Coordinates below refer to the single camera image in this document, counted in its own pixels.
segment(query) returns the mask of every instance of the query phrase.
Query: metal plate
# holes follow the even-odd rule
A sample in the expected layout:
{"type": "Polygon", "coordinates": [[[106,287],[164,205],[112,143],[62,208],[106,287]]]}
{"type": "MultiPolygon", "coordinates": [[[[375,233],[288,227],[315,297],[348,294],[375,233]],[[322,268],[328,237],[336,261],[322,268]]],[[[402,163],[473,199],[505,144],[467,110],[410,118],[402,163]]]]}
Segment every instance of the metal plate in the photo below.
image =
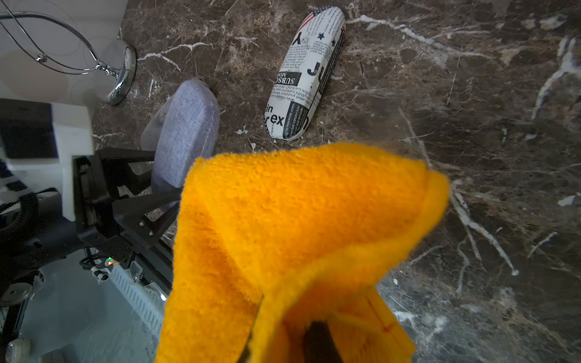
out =
{"type": "Polygon", "coordinates": [[[10,285],[8,290],[2,295],[0,299],[0,307],[9,307],[12,305],[20,304],[25,301],[30,293],[33,291],[33,287],[29,283],[17,282],[10,285]]]}

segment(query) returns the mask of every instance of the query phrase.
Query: white plastic part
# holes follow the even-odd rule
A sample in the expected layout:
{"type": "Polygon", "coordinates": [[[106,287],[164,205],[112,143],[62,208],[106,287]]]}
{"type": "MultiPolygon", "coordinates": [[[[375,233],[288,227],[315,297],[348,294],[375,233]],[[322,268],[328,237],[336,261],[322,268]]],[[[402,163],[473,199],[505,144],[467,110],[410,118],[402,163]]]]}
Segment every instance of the white plastic part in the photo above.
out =
{"type": "MultiPolygon", "coordinates": [[[[84,106],[51,103],[51,109],[58,159],[7,159],[2,149],[0,159],[28,187],[27,192],[56,188],[62,198],[63,216],[74,221],[73,158],[94,153],[91,118],[84,106]]],[[[1,203],[18,197],[18,193],[0,186],[1,203]]]]}
{"type": "Polygon", "coordinates": [[[119,265],[113,267],[109,274],[109,280],[117,286],[151,333],[159,338],[167,296],[157,284],[153,282],[148,286],[143,286],[140,283],[135,283],[130,270],[125,270],[119,265]]]}

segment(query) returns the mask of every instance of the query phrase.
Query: brown marble surface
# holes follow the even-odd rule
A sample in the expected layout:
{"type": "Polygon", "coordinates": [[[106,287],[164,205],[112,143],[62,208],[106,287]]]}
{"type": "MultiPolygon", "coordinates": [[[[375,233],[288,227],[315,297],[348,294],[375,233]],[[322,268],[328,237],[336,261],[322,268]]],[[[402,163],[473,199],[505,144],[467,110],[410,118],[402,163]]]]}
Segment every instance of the brown marble surface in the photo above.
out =
{"type": "Polygon", "coordinates": [[[446,173],[443,222],[378,289],[416,362],[581,360],[581,4],[331,1],[347,18],[307,132],[275,141],[263,111],[300,22],[325,1],[130,0],[129,96],[94,118],[99,147],[139,146],[181,82],[222,110],[216,153],[352,141],[446,173]]]}

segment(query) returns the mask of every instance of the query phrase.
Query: chrome wire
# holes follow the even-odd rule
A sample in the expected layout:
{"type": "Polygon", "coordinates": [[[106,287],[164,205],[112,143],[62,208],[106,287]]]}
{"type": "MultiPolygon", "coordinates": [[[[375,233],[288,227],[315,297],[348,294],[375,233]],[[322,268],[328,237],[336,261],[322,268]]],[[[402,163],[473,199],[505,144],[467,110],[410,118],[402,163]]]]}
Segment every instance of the chrome wire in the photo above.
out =
{"type": "Polygon", "coordinates": [[[40,62],[37,57],[33,56],[32,54],[30,54],[26,49],[24,49],[20,43],[18,43],[18,41],[14,38],[14,36],[10,33],[10,31],[6,28],[6,26],[4,26],[4,24],[0,21],[0,25],[2,26],[2,28],[4,28],[4,30],[6,31],[6,33],[8,34],[8,36],[10,37],[10,39],[12,39],[12,41],[14,43],[16,43],[16,45],[24,52],[26,53],[29,57],[31,57],[32,59],[34,59],[35,61],[37,61],[38,63],[40,63],[41,65],[45,66],[48,69],[51,69],[53,71],[59,72],[59,73],[64,73],[64,74],[72,74],[72,75],[81,75],[81,74],[88,74],[92,71],[95,71],[96,69],[99,68],[99,65],[101,65],[101,60],[99,59],[99,57],[97,57],[97,54],[95,53],[95,50],[93,49],[93,47],[91,46],[91,44],[89,43],[89,41],[87,39],[85,39],[85,37],[83,37],[75,28],[72,28],[70,25],[60,21],[59,19],[56,19],[52,16],[48,16],[45,14],[40,14],[40,13],[34,13],[34,12],[12,12],[8,6],[6,5],[6,3],[4,3],[4,0],[0,0],[0,2],[2,2],[3,6],[8,10],[8,14],[6,13],[0,13],[0,20],[7,20],[7,19],[13,19],[14,21],[16,21],[16,23],[18,24],[18,26],[20,27],[20,29],[22,30],[22,32],[24,32],[24,34],[28,37],[28,39],[30,40],[30,42],[41,52],[41,55],[43,57],[46,57],[47,59],[50,59],[51,61],[65,67],[68,69],[72,69],[72,70],[78,70],[78,71],[84,71],[82,73],[71,73],[71,72],[65,72],[65,71],[60,71],[58,69],[55,69],[53,67],[48,66],[47,64],[40,62]],[[34,18],[38,18],[38,19],[44,19],[47,21],[50,21],[52,23],[55,23],[57,25],[60,25],[61,27],[69,30],[71,33],[73,33],[77,38],[79,38],[83,43],[85,43],[85,45],[87,46],[89,53],[91,54],[91,56],[93,57],[93,59],[95,60],[95,62],[97,63],[95,65],[95,67],[93,68],[86,68],[86,69],[79,69],[79,68],[74,68],[74,67],[70,67],[67,66],[61,62],[58,62],[57,60],[53,59],[52,57],[50,57],[49,55],[47,55],[35,42],[34,40],[30,37],[30,35],[27,33],[27,31],[23,28],[23,26],[20,24],[20,22],[18,21],[17,18],[21,18],[21,17],[34,17],[34,18]]]}

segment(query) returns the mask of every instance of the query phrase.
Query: orange towel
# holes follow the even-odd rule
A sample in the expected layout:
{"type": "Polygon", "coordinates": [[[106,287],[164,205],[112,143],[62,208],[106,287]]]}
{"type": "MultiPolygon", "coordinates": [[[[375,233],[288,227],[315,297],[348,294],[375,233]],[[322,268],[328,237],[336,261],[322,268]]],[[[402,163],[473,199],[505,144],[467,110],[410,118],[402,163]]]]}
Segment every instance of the orange towel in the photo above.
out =
{"type": "Polygon", "coordinates": [[[377,148],[334,144],[198,159],[186,180],[158,363],[303,362],[327,321],[345,363],[409,362],[374,285],[441,219],[448,181],[377,148]]]}

